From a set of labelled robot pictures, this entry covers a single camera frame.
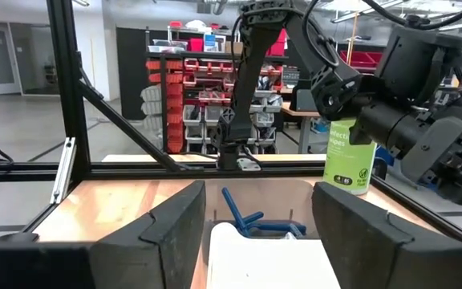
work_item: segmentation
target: black metal frame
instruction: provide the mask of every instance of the black metal frame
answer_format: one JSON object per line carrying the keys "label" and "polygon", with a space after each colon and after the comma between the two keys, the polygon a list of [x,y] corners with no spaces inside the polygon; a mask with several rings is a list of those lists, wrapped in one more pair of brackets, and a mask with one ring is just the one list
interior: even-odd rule
{"label": "black metal frame", "polygon": [[[104,103],[96,93],[80,82],[80,59],[77,56],[76,37],[71,0],[47,0],[55,59],[59,75],[60,95],[66,137],[75,137],[78,145],[71,183],[67,194],[83,180],[120,179],[193,179],[193,178],[231,178],[231,177],[317,177],[322,176],[324,161],[265,161],[259,172],[218,171],[212,162],[185,163],[193,169],[179,170],[168,167],[164,153],[157,150],[147,139],[136,131],[122,116]],[[186,53],[186,57],[201,55]],[[121,128],[157,163],[100,163],[91,162],[88,149],[87,126],[83,108],[83,96],[94,104],[109,120]],[[0,166],[0,181],[53,181],[58,164],[16,163]],[[453,238],[462,241],[462,229],[446,221],[438,214],[422,207],[378,177],[372,177],[371,184],[388,197],[408,208],[425,222]],[[31,232],[57,207],[48,205],[22,231]]]}

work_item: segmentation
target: pipe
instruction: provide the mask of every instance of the pipe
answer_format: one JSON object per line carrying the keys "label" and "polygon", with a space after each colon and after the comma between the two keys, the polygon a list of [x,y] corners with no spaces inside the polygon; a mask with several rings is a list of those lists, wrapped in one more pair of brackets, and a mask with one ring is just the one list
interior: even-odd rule
{"label": "pipe", "polygon": [[217,0],[215,3],[215,6],[213,6],[213,13],[215,15],[220,15],[224,11],[225,4],[228,2],[228,0]]}

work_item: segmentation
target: gray floor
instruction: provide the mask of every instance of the gray floor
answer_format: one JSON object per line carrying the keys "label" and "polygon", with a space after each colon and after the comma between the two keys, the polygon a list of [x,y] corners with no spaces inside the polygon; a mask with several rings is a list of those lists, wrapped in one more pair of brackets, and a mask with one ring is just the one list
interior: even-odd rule
{"label": "gray floor", "polygon": [[[120,100],[110,105],[120,112]],[[85,112],[93,161],[108,154],[144,153],[88,102]],[[140,123],[134,126],[142,129]],[[298,139],[297,129],[289,134]],[[57,162],[64,139],[58,97],[0,96],[0,148],[15,161]],[[297,153],[297,145],[281,133],[277,145],[280,153]],[[49,202],[52,185],[49,181],[0,183],[0,226],[27,224]]]}

